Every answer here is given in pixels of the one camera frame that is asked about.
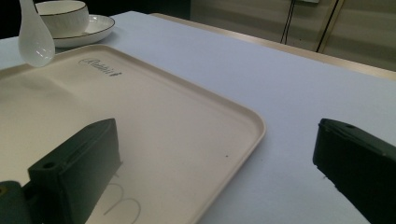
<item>white saucer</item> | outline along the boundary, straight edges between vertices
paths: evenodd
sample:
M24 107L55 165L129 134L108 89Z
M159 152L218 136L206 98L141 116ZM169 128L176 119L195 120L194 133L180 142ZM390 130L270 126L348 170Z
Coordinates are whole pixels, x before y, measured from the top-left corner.
M95 43L111 34L116 22L106 16L90 15L90 23L82 35L53 38L56 48L75 48Z

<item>white spoon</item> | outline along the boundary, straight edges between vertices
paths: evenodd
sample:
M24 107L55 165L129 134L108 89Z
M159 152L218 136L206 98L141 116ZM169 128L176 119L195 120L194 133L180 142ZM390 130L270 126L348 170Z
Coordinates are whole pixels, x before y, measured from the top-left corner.
M32 0L20 0L21 29L18 45L23 60L34 67L49 63L55 55L55 45L46 24L35 10Z

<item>tabletop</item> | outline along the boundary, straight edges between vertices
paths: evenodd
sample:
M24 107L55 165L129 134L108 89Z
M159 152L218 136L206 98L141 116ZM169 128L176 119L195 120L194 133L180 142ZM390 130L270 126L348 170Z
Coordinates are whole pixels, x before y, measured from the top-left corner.
M368 223L313 164L318 123L337 119L396 145L395 81L152 15L113 19L99 44L265 120L264 139L199 223ZM16 37L0 40L0 50L0 69L23 63Z

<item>tray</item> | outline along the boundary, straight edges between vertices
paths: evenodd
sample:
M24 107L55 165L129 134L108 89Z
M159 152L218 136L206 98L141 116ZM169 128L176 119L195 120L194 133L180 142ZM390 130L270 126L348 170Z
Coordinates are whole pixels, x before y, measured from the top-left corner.
M110 47L0 71L0 180L115 118L123 161L87 223L195 223L265 134L252 110Z

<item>white cup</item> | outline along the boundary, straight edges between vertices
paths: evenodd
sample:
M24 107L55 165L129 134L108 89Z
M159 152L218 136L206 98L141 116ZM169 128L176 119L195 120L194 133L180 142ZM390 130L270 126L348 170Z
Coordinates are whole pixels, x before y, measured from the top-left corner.
M53 38L81 35L90 22L88 7L81 1L48 1L35 6Z

